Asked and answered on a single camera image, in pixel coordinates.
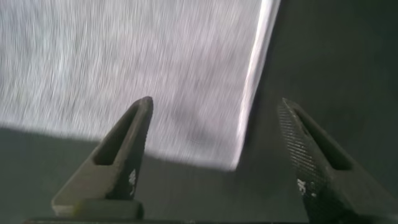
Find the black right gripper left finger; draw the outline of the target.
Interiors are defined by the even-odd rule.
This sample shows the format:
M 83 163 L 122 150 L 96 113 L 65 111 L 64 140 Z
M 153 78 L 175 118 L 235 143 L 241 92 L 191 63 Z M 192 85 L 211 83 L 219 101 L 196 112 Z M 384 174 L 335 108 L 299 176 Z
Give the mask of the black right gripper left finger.
M 139 217 L 135 192 L 153 99 L 135 101 L 52 199 L 58 217 Z

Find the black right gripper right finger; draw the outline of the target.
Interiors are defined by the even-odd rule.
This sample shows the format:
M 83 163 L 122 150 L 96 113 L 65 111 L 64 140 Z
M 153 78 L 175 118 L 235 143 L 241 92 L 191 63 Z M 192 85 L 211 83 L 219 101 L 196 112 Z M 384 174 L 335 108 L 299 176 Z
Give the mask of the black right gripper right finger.
M 397 222 L 397 199 L 297 103 L 277 114 L 309 222 Z

